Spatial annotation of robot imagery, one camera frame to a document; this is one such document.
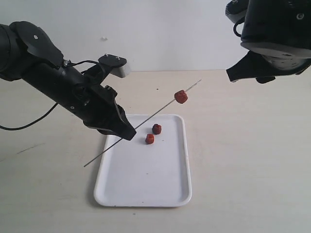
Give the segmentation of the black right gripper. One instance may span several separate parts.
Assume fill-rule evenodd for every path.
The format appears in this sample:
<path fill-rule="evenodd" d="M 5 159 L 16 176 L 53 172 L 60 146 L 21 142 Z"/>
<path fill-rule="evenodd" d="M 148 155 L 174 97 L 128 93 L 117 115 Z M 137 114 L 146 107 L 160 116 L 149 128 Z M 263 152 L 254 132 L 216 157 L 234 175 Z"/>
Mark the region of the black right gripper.
<path fill-rule="evenodd" d="M 231 82 L 255 78 L 258 83 L 265 84 L 278 76 L 299 75 L 311 66 L 310 59 L 276 58 L 249 51 L 226 73 Z"/>

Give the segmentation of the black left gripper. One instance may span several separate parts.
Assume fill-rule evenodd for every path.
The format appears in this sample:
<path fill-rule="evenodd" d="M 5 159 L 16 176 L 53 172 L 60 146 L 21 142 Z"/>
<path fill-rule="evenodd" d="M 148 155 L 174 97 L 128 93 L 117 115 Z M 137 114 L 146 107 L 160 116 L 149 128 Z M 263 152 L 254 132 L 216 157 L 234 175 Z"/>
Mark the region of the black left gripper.
<path fill-rule="evenodd" d="M 130 141 L 136 130 L 129 123 L 124 109 L 116 103 L 117 92 L 110 86 L 102 86 L 106 78 L 97 74 L 76 73 L 71 79 L 71 106 L 85 126 L 104 135 L 114 135 Z"/>

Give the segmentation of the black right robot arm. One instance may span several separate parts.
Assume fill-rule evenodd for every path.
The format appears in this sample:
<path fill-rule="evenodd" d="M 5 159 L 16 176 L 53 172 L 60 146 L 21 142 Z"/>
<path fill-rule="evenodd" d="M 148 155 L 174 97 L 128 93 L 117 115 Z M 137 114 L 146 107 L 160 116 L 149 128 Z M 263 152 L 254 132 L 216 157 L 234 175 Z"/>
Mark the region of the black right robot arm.
<path fill-rule="evenodd" d="M 309 0 L 232 0 L 225 15 L 248 53 L 226 73 L 231 82 L 260 84 L 300 75 L 311 66 Z"/>

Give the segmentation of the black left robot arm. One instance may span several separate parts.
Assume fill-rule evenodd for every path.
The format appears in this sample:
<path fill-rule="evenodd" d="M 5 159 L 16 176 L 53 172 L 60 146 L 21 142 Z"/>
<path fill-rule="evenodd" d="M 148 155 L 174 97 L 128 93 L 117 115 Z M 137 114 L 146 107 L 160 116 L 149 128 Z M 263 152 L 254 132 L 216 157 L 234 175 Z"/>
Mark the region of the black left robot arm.
<path fill-rule="evenodd" d="M 27 21 L 0 27 L 1 79 L 24 80 L 77 116 L 85 126 L 131 140 L 136 130 L 116 103 L 117 92 L 102 86 L 109 74 L 125 77 L 126 64 L 125 58 L 108 54 L 80 72 L 40 27 Z"/>

